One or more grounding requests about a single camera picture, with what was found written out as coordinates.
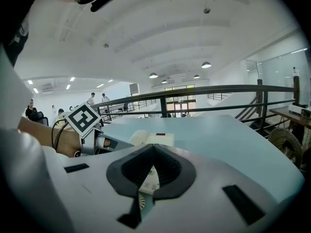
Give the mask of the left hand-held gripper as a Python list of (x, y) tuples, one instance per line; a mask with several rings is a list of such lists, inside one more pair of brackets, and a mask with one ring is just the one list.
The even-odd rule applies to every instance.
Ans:
[(101, 130), (101, 117), (86, 102), (65, 113), (65, 120), (79, 135), (80, 153), (77, 156), (114, 152), (134, 145), (108, 136)]

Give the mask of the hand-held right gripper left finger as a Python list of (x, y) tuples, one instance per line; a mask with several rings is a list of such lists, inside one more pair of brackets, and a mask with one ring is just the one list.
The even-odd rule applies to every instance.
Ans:
[(113, 153), (61, 158), (59, 196), (69, 218), (69, 233), (155, 233), (156, 208), (141, 217), (138, 178), (145, 178), (154, 146)]

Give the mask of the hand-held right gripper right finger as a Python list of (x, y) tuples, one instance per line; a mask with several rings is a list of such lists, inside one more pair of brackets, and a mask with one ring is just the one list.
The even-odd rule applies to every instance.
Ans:
[(147, 233), (263, 233), (304, 184), (297, 168), (260, 184), (226, 162), (149, 144), (160, 188), (145, 218)]

